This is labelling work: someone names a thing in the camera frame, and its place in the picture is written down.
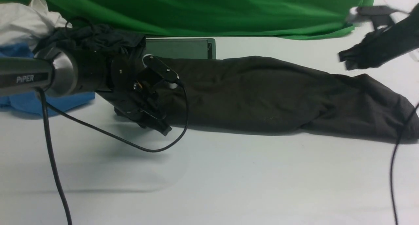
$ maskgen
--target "black garment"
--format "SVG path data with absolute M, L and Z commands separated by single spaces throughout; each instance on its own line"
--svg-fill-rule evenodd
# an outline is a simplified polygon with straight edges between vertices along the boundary
M 131 31 L 113 29 L 106 24 L 74 29 L 57 28 L 50 37 L 38 43 L 33 53 L 36 54 L 47 46 L 126 54 L 131 59 L 135 59 L 145 49 L 145 36 Z
M 396 139 L 413 110 L 405 97 L 366 74 L 331 75 L 263 57 L 162 61 L 186 85 L 191 126 L 261 134 L 304 129 Z M 158 92 L 168 110 L 169 124 L 182 125 L 182 90 Z M 410 121 L 404 138 L 419 138 L 417 115 Z

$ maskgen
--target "white cloth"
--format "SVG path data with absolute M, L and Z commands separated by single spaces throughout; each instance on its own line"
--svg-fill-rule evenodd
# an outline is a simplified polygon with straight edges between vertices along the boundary
M 58 12 L 49 12 L 45 0 L 31 0 L 29 6 L 2 3 L 0 14 L 0 46 L 27 43 L 31 50 L 67 22 Z

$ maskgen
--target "crumpled fabric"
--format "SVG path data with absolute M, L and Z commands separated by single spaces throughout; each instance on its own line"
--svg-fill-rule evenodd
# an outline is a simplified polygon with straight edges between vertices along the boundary
M 45 0 L 31 0 L 29 6 L 2 3 L 0 13 L 0 46 L 26 43 L 33 50 L 39 40 L 67 23 L 60 13 L 48 11 Z
M 258 134 L 310 133 L 361 139 L 397 138 L 413 105 L 367 74 L 329 74 L 274 58 L 225 60 L 160 58 L 179 74 L 188 91 L 191 128 Z M 184 125 L 180 87 L 159 88 L 170 125 Z M 419 138 L 419 117 L 404 139 Z

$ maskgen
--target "blue cloth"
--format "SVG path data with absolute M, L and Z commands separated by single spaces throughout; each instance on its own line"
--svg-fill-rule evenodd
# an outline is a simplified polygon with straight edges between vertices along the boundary
M 25 43 L 18 43 L 0 47 L 0 58 L 17 57 L 17 58 L 33 58 L 33 53 Z M 76 106 L 88 103 L 95 98 L 95 93 L 76 94 L 61 98 L 46 97 L 46 100 L 61 111 L 67 111 Z M 36 98 L 35 92 L 25 94 L 16 94 L 8 97 L 0 97 L 0 107 L 11 107 L 28 113 L 36 113 L 42 115 L 41 102 Z M 48 110 L 50 115 L 56 115 L 53 110 Z

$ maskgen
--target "white table surface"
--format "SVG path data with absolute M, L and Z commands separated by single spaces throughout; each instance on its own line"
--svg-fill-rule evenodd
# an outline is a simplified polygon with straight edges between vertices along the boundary
M 337 53 L 370 30 L 315 41 L 216 38 L 217 58 L 261 55 L 330 73 L 365 72 L 416 104 L 419 63 L 408 55 L 365 71 L 338 63 Z M 182 130 L 163 137 L 123 122 L 98 96 L 70 114 L 147 147 L 165 146 Z M 0 123 L 0 223 L 65 224 L 42 120 L 0 111 Z M 390 143 L 188 130 L 173 148 L 150 154 L 61 116 L 50 125 L 75 225 L 393 224 Z M 418 144 L 400 147 L 394 172 L 400 224 L 418 224 Z

